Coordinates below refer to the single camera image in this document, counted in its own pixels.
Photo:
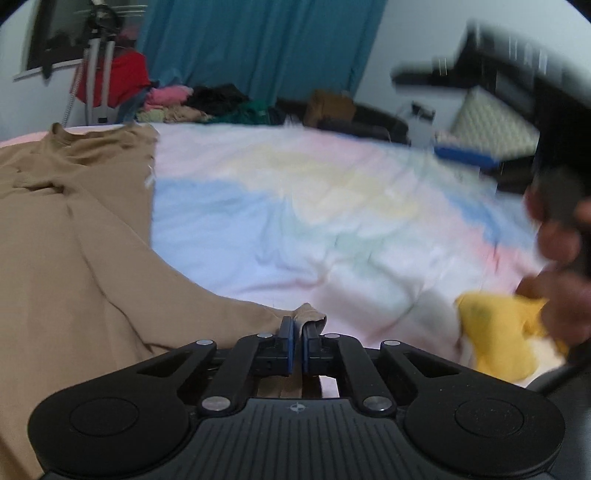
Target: window sill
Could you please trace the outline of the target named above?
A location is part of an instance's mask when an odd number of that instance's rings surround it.
[[[60,63],[53,64],[53,71],[66,69],[68,67],[74,67],[82,63],[82,59],[77,60],[68,60],[68,61],[61,61]],[[29,77],[34,77],[35,75],[41,74],[41,67],[37,67],[36,69],[26,70],[25,72],[19,73],[12,78],[13,82],[17,82],[22,79],[26,79]]]

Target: colorful bed sheet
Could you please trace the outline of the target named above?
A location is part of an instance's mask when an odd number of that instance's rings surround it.
[[[432,154],[304,128],[158,125],[152,246],[215,293],[467,364],[454,299],[542,266],[521,199]]]

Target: human hand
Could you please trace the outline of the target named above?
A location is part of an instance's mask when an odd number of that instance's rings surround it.
[[[531,217],[541,222],[540,252],[555,264],[537,277],[523,279],[517,293],[548,299],[542,321],[549,334],[569,346],[579,345],[591,338],[591,281],[563,267],[579,254],[580,234],[549,220],[541,196],[534,189],[526,192],[525,204]],[[591,199],[580,202],[574,215],[581,225],[591,228]]]

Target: window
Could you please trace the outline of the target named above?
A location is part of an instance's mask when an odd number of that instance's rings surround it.
[[[117,43],[133,47],[147,8],[145,0],[108,0],[106,3],[122,20]],[[90,0],[40,0],[27,70],[43,64],[81,59],[89,14]]]

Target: patterned pillow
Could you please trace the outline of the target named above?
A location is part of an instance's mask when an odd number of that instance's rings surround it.
[[[499,160],[533,155],[540,133],[509,106],[483,90],[471,90],[451,133],[462,144]]]

